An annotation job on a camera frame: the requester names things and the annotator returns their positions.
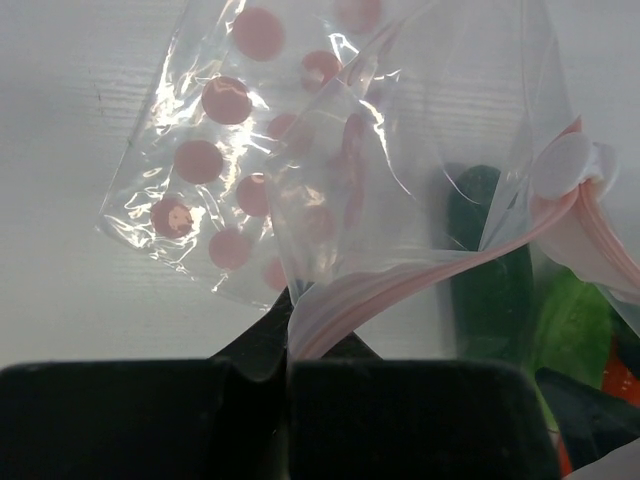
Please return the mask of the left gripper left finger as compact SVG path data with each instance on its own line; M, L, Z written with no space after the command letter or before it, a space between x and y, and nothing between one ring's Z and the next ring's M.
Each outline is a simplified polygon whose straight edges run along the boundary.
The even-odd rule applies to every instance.
M251 479L284 402L279 295L205 359L23 363L1 372L5 479Z

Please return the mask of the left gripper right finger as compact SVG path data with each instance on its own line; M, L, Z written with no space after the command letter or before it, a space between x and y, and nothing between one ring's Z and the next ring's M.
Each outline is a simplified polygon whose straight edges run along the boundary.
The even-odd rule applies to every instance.
M288 360L293 479L557 479L533 387L503 363Z

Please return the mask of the clear pink-dotted zip bag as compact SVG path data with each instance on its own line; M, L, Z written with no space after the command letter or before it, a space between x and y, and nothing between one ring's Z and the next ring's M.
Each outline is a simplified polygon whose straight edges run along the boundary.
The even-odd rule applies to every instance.
M448 196L500 171L479 249ZM190 1L102 204L103 232L256 307L315 359L525 245L639 324L639 165L573 112L543 1Z

